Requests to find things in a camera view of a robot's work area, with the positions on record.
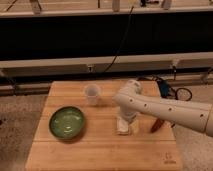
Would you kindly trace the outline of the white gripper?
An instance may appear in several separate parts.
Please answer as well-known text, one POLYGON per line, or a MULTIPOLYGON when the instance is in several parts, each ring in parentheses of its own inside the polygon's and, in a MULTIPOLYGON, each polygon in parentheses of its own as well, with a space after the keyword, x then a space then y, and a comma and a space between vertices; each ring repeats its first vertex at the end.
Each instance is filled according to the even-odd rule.
POLYGON ((137 112, 133 109, 127 107, 120 107, 120 116, 130 124, 130 130, 132 134, 137 134, 139 132, 139 120, 136 117, 137 112))

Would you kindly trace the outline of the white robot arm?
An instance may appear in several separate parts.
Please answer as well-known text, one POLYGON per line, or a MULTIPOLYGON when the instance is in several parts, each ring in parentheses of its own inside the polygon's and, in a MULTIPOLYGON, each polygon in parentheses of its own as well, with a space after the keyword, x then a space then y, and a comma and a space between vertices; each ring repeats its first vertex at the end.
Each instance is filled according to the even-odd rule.
POLYGON ((141 84, 129 80, 113 97, 128 123, 140 112, 213 137, 213 104, 145 96, 140 91, 141 84))

